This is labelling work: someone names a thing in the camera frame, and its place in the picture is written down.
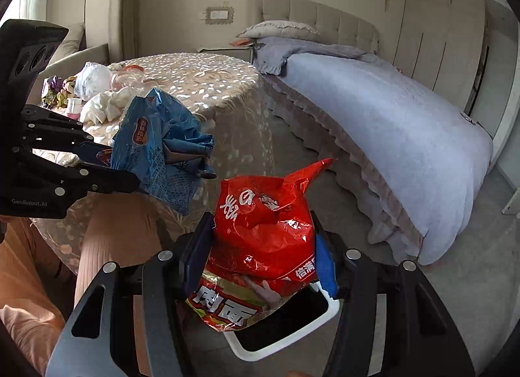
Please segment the clear plastic bag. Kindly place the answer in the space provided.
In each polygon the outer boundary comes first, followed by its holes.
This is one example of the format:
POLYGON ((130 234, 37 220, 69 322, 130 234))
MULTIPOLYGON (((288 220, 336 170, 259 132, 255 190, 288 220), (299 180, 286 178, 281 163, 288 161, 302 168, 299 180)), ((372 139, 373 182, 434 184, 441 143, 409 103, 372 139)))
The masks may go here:
POLYGON ((108 91, 111 86, 112 71, 99 63, 86 62, 76 76, 74 95, 83 101, 108 91))

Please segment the red noodle snack bag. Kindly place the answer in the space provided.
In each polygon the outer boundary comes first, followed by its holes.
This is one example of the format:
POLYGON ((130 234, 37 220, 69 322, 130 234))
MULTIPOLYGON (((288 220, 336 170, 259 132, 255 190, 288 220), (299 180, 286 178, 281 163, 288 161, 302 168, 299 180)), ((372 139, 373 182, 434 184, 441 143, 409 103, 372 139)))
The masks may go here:
POLYGON ((243 330, 317 280, 311 183, 332 165, 316 161, 284 177, 225 179, 214 211, 214 242, 188 304, 219 332, 243 330))

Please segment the blue snack bag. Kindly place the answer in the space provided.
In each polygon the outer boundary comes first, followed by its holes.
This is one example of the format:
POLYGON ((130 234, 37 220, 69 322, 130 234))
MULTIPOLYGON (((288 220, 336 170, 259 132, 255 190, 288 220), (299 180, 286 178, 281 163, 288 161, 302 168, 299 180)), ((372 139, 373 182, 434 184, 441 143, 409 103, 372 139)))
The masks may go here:
POLYGON ((210 165, 214 137, 175 97, 154 88, 135 97, 115 135, 114 170, 133 173, 139 189, 183 216, 203 179, 216 177, 210 165))

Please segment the white trash bin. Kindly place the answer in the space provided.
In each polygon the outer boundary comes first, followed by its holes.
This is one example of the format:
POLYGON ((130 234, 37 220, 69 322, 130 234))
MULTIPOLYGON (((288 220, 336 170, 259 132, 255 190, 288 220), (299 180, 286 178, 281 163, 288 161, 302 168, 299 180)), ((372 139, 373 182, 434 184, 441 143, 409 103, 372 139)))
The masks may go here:
POLYGON ((318 330, 338 314, 340 306, 319 282, 311 283, 265 319, 224 336, 236 357, 259 361, 318 330))

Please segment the purple yellow candy wrapper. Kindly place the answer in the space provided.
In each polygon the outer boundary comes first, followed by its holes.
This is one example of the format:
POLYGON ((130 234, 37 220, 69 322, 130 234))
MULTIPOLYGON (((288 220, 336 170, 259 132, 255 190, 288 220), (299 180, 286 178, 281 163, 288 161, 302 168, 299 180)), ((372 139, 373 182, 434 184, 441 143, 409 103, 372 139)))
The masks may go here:
POLYGON ((63 79, 57 75, 46 78, 41 90, 41 104, 48 109, 66 108, 68 100, 74 97, 77 77, 63 79))

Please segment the crumpled white tissue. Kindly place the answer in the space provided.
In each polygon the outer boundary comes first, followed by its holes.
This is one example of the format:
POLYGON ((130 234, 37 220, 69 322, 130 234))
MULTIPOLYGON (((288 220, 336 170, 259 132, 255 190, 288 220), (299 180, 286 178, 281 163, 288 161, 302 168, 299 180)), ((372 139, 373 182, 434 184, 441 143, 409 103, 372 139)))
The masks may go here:
POLYGON ((79 121, 83 124, 102 125, 122 116, 137 92, 130 88, 105 91, 93 96, 82 107, 79 121))

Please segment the beige window seat cushion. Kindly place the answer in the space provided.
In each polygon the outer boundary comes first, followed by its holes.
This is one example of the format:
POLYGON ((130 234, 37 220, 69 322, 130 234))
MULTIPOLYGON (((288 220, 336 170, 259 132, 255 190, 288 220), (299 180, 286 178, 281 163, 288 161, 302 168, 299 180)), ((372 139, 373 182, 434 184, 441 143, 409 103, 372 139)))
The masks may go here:
POLYGON ((57 47, 49 61, 49 65, 71 56, 74 53, 86 49, 85 24, 75 23, 68 27, 68 33, 61 44, 57 47))

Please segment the person's orange trousers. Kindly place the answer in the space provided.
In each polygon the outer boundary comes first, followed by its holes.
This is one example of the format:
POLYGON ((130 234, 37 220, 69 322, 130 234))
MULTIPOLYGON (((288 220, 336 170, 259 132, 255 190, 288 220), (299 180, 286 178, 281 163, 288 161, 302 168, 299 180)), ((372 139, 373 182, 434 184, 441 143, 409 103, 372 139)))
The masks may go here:
MULTIPOLYGON (((151 201, 139 194, 101 195, 84 233, 75 298, 81 299, 107 262, 121 267, 142 264, 161 250, 160 218, 151 201)), ((58 282, 70 276, 27 218, 4 216, 1 225, 1 321, 14 344, 39 373, 47 364, 65 325, 47 295, 41 274, 58 282)))

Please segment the bed with lilac cover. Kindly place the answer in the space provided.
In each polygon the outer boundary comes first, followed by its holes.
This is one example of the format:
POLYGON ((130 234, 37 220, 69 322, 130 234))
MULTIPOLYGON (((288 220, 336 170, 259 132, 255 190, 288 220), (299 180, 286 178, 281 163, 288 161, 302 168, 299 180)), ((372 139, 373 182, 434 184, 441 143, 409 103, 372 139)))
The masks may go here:
POLYGON ((374 53, 260 38, 255 66, 360 169, 371 191, 371 243, 397 261, 437 262, 466 228, 493 143, 459 108, 374 53))

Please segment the round table floral tablecloth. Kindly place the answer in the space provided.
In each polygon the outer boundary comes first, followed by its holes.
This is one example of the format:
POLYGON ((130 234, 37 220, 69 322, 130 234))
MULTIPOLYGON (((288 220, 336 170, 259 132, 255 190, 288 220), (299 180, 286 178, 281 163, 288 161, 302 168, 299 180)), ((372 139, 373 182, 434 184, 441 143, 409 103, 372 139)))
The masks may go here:
MULTIPOLYGON (((152 198, 172 238, 194 230, 203 212, 211 211, 223 179, 269 176, 274 172, 270 114, 265 106, 261 77, 253 65, 241 59, 213 53, 157 54, 132 60, 144 69, 142 89, 132 83, 137 95, 162 89, 174 96, 199 120, 201 130, 213 135, 210 164, 216 178, 203 180, 192 198, 188 214, 176 213, 166 203, 152 198)), ((110 146, 123 121, 122 116, 102 125, 84 124, 95 142, 110 146)))

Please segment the grey nightstand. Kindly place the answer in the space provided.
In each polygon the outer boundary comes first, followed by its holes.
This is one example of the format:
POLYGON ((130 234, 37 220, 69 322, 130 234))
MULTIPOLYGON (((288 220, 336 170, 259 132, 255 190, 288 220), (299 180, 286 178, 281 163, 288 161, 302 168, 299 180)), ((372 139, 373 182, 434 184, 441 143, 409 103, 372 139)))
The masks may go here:
POLYGON ((226 55, 235 59, 241 59, 250 64, 253 63, 254 59, 254 47, 252 45, 245 46, 230 46, 230 47, 199 47, 197 49, 199 53, 213 53, 226 55))

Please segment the beige frilled pillow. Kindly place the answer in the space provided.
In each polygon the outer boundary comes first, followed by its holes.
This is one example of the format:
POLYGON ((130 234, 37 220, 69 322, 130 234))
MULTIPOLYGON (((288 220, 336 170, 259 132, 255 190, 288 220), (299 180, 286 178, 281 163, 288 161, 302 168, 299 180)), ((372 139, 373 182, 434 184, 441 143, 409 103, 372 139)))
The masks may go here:
POLYGON ((306 23, 287 20, 268 20, 246 28, 237 38, 293 38, 317 41, 319 32, 306 23))

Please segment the beige wardrobe doors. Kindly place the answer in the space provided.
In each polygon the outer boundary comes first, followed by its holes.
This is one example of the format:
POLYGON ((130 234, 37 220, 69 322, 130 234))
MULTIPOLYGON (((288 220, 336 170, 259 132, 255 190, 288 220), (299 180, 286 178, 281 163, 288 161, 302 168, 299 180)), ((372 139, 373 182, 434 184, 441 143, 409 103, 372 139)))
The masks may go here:
POLYGON ((464 110, 478 70, 485 16, 485 0, 405 0, 394 66, 464 110))

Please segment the beige upholstered headboard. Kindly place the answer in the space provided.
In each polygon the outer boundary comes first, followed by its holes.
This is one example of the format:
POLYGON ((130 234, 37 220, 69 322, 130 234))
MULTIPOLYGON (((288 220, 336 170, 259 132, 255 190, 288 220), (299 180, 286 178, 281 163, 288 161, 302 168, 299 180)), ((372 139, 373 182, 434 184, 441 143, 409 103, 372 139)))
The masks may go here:
POLYGON ((267 20, 306 23, 318 31, 318 42, 345 44, 378 53, 375 26, 334 7, 309 0, 248 0, 249 25, 267 20))

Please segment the framed wall switch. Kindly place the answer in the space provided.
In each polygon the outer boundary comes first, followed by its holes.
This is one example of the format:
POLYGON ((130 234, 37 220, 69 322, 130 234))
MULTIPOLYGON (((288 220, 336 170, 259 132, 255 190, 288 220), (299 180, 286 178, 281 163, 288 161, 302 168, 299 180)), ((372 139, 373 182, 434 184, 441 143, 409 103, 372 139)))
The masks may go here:
POLYGON ((233 23, 234 8, 230 6, 207 7, 204 20, 209 25, 233 23))

